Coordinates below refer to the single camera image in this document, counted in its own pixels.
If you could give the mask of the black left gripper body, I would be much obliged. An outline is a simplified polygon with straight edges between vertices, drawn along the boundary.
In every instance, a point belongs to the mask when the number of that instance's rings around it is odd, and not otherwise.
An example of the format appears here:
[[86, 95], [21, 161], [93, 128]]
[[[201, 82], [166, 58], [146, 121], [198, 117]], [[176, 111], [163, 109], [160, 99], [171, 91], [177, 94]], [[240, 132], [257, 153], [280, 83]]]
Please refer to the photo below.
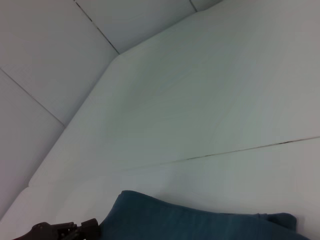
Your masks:
[[41, 222], [17, 240], [78, 240], [80, 228], [73, 222], [49, 224]]

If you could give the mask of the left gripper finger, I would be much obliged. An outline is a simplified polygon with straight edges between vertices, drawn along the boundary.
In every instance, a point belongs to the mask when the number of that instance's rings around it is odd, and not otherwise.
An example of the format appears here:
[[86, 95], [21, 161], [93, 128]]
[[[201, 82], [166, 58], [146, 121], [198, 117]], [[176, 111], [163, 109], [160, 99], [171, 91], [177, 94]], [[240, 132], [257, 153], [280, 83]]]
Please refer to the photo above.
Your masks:
[[101, 228], [96, 218], [84, 221], [80, 226], [80, 240], [99, 240], [101, 236]]

